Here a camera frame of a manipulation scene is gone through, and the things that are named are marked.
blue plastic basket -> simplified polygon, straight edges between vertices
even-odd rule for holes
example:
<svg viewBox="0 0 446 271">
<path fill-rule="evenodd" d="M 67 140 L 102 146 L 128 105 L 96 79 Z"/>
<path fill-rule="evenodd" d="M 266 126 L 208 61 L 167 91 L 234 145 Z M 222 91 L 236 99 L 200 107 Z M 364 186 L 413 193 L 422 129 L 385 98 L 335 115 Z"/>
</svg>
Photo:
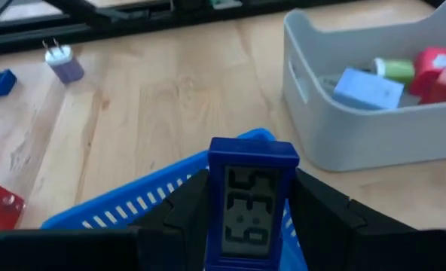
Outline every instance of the blue plastic basket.
<svg viewBox="0 0 446 271">
<path fill-rule="evenodd" d="M 240 135 L 238 138 L 275 140 L 275 137 L 265 129 L 254 129 Z M 207 166 L 207 151 L 202 151 L 165 169 L 53 216 L 44 222 L 41 228 L 124 228 L 133 219 L 145 214 L 161 202 L 167 194 L 182 185 L 192 174 Z M 282 236 L 284 242 L 280 271 L 307 271 L 288 203 L 286 203 L 283 212 Z"/>
</svg>

wood grain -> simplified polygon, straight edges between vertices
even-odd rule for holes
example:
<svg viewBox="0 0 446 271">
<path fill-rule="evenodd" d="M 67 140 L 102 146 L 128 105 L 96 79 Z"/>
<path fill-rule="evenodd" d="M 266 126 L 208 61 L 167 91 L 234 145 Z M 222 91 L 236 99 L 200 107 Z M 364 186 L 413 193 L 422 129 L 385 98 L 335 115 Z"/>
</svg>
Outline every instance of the wood grain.
<svg viewBox="0 0 446 271">
<path fill-rule="evenodd" d="M 421 20 L 432 9 L 374 0 L 307 12 L 334 31 Z M 0 184 L 28 199 L 21 227 L 206 149 L 213 136 L 258 126 L 292 142 L 303 169 L 364 204 L 414 227 L 446 227 L 446 160 L 346 173 L 305 160 L 282 99 L 283 17 L 79 44 L 86 75 L 67 89 L 41 51 L 0 56 L 0 69 L 21 82 L 0 99 Z"/>
</svg>

bin handle opening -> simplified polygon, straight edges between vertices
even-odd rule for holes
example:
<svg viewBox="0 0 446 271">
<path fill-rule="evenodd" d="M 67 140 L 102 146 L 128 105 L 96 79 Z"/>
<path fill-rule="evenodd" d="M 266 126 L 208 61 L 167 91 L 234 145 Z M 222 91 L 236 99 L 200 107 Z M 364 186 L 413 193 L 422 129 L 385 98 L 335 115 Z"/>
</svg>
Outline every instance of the bin handle opening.
<svg viewBox="0 0 446 271">
<path fill-rule="evenodd" d="M 302 99 L 305 103 L 308 102 L 308 92 L 307 92 L 307 83 L 303 76 L 301 76 L 301 72 L 298 71 L 296 64 L 293 63 L 292 58 L 289 57 L 289 71 L 292 75 L 292 79 L 297 86 L 298 92 L 300 93 Z"/>
</svg>

black frame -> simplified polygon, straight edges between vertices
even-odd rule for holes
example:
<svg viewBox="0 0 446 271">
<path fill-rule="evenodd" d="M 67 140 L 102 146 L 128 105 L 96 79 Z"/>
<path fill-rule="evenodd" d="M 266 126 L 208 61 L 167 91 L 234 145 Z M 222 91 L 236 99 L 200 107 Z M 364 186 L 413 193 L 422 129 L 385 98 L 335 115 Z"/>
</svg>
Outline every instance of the black frame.
<svg viewBox="0 0 446 271">
<path fill-rule="evenodd" d="M 0 22 L 0 54 L 42 48 L 53 38 L 64 44 L 232 20 L 293 8 L 355 0 L 241 0 L 239 8 L 215 10 L 208 0 L 155 0 L 96 8 L 85 0 L 45 0 L 64 14 Z M 444 0 L 424 0 L 434 7 Z"/>
</svg>

light blue box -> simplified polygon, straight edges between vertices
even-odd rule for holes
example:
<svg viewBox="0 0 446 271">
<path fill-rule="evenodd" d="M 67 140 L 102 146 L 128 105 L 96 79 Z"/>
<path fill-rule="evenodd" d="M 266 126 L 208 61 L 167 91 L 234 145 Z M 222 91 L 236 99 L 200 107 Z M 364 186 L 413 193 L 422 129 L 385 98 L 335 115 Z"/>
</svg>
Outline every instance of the light blue box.
<svg viewBox="0 0 446 271">
<path fill-rule="evenodd" d="M 347 68 L 334 89 L 332 98 L 358 109 L 395 109 L 399 106 L 404 84 L 377 75 Z"/>
</svg>

